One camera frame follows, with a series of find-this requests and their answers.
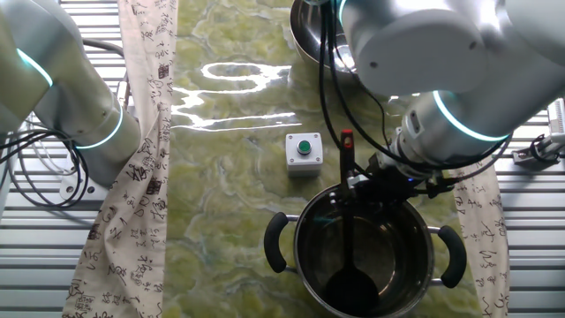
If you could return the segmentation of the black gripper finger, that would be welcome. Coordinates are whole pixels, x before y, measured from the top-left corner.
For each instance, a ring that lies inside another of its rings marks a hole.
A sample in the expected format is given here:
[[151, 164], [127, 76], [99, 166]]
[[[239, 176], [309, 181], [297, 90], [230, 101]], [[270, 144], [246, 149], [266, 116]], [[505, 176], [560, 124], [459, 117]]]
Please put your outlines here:
[[355, 187], [352, 190], [354, 201], [362, 208], [375, 209], [375, 197], [371, 188]]
[[344, 212], [349, 207], [349, 190], [343, 185], [335, 185], [329, 192], [329, 203], [337, 212]]

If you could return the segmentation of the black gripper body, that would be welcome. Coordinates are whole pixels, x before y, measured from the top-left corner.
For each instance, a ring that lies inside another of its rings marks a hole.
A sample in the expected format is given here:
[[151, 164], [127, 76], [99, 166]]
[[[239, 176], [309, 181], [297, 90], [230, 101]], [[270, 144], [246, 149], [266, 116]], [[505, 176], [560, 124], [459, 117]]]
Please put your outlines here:
[[365, 171], [369, 180], [363, 185], [363, 189], [372, 193], [382, 203], [402, 203], [419, 195], [432, 198], [437, 195], [433, 186], [424, 179], [408, 177], [395, 167], [381, 169], [378, 166], [370, 166]]

